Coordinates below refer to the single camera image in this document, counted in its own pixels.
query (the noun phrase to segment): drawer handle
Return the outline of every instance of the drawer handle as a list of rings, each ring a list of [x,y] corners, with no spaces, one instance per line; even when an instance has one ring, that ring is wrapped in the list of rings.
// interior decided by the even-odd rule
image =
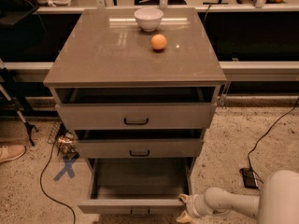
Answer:
[[[129,121],[127,118],[124,118],[123,122],[125,125],[146,125],[149,123],[149,118],[146,118],[145,120],[136,120],[136,121],[133,120]]]
[[[132,217],[148,217],[150,215],[150,210],[133,210],[131,209]]]
[[[130,156],[132,157],[148,157],[150,155],[150,151],[132,151],[130,150]]]

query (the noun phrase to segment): shoe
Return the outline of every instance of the shoe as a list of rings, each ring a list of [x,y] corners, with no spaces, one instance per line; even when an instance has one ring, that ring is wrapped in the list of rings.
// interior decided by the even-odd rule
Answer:
[[[22,145],[0,146],[0,163],[4,161],[13,161],[18,159],[26,151]]]

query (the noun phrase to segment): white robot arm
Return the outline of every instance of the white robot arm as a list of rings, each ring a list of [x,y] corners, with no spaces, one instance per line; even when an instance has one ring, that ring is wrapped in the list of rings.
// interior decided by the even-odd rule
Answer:
[[[191,222],[203,216],[226,215],[231,210],[257,220],[257,224],[299,223],[299,174],[277,171],[263,185],[261,196],[231,194],[210,188],[205,194],[179,195],[186,210],[177,222]]]

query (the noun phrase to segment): white bowl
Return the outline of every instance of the white bowl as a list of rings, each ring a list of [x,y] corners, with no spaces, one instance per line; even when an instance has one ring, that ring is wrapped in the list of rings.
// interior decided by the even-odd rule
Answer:
[[[157,29],[160,25],[164,13],[157,8],[144,7],[134,13],[138,25],[146,32]]]

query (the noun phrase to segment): power cord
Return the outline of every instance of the power cord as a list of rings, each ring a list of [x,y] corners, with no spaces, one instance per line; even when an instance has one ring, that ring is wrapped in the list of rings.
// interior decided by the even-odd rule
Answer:
[[[32,2],[30,2],[30,1],[28,1],[28,0],[23,0],[23,1],[26,2],[27,4],[29,4],[33,9],[36,9],[36,6],[35,6]],[[41,19],[40,14],[39,14],[39,12],[37,11],[37,9],[36,9],[35,12],[36,12],[36,15],[37,15],[37,17],[38,17],[38,19],[39,19],[39,21],[40,21],[40,23],[41,23],[41,26],[42,26],[42,28],[43,28],[43,30],[44,30],[44,32],[45,32],[46,37],[47,37],[47,38],[50,38],[50,36],[49,36],[49,34],[48,34],[48,31],[47,31],[47,29],[46,29],[45,23],[44,23],[43,20]]]
[[[206,28],[206,16],[207,16],[207,13],[209,12],[209,10],[211,9],[211,7],[212,7],[212,4],[209,4],[207,9],[206,9],[205,17],[203,19],[203,25],[204,25],[205,28]]]
[[[259,181],[261,183],[263,183],[262,179],[259,177],[259,175],[254,171],[253,167],[252,167],[252,163],[251,163],[251,160],[250,160],[250,154],[256,149],[256,147],[258,146],[258,144],[260,143],[260,141],[265,138],[269,133],[270,131],[272,130],[272,128],[282,119],[284,118],[285,116],[287,116],[288,114],[290,114],[298,105],[298,102],[299,102],[299,97],[297,98],[296,102],[295,102],[295,105],[293,106],[293,108],[291,110],[289,110],[288,112],[286,112],[285,114],[283,114],[282,116],[280,116],[271,126],[270,128],[266,131],[266,133],[264,135],[262,135],[258,141],[255,143],[255,146],[254,148],[249,152],[248,154],[248,160],[249,160],[249,169],[240,169],[240,173],[243,175],[243,178],[244,179],[244,183],[246,182],[245,180],[247,179],[248,181]]]
[[[44,175],[46,169],[48,168],[48,166],[49,166],[49,164],[50,164],[50,161],[51,161],[51,159],[52,159],[52,155],[53,155],[53,150],[54,150],[54,147],[55,147],[55,143],[56,143],[56,142],[53,142],[53,144],[52,144],[52,149],[51,149],[51,152],[50,152],[50,158],[49,158],[49,160],[48,160],[46,166],[44,167],[43,171],[42,171],[41,174],[40,174],[39,184],[40,184],[41,190],[43,191],[43,193],[45,194],[46,197],[48,197],[49,199],[51,199],[52,201],[54,201],[54,202],[56,202],[56,203],[58,203],[58,204],[60,204],[60,205],[66,206],[68,209],[71,210],[71,212],[72,212],[72,214],[73,214],[73,217],[74,217],[73,224],[75,224],[75,223],[76,223],[76,214],[75,214],[73,208],[70,207],[69,205],[65,204],[65,203],[62,203],[62,202],[57,201],[56,199],[50,197],[50,196],[46,193],[46,191],[44,190],[43,185],[42,185],[42,178],[43,178],[43,175]]]

